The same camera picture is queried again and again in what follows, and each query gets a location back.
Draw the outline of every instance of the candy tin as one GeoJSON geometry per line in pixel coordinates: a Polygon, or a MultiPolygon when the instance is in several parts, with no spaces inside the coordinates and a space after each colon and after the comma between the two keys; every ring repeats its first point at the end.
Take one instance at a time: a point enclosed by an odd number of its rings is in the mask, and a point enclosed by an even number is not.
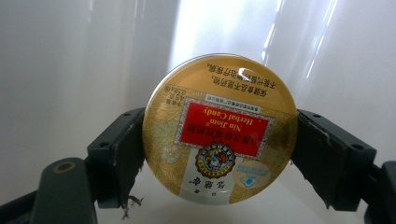
{"type": "Polygon", "coordinates": [[[183,63],[152,94],[143,122],[148,166],[179,197],[238,203],[268,187],[290,160],[297,110],[272,71],[212,54],[183,63]]]}

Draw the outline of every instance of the tin lid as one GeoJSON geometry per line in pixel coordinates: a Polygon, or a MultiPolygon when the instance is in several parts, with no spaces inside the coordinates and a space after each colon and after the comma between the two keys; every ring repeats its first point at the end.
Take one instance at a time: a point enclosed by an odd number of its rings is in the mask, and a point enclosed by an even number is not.
{"type": "Polygon", "coordinates": [[[152,94],[143,122],[148,166],[179,197],[241,202],[268,187],[294,149],[297,110],[272,71],[228,54],[174,69],[152,94]]]}

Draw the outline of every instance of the red label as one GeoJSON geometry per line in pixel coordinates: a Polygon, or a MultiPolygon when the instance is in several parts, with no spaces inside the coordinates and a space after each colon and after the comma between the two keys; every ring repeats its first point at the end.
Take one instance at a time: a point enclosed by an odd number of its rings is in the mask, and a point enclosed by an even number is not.
{"type": "Polygon", "coordinates": [[[179,141],[197,146],[222,142],[234,153],[256,157],[268,119],[190,102],[179,141]]]}

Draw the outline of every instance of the gold lid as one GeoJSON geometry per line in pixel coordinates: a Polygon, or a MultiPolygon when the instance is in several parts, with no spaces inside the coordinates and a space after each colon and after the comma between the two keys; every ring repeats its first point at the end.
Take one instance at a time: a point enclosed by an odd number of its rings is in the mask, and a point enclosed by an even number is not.
{"type": "Polygon", "coordinates": [[[294,149],[297,110],[272,71],[228,54],[174,69],[143,122],[148,166],[174,194],[204,204],[243,201],[269,186],[294,149]]]}

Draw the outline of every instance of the emblem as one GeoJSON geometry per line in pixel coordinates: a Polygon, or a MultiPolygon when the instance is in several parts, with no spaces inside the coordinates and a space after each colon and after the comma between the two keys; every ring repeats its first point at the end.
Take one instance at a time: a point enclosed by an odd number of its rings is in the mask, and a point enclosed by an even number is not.
{"type": "Polygon", "coordinates": [[[201,175],[208,178],[220,178],[231,172],[235,165],[235,158],[229,146],[213,143],[198,151],[195,165],[201,175]]]}

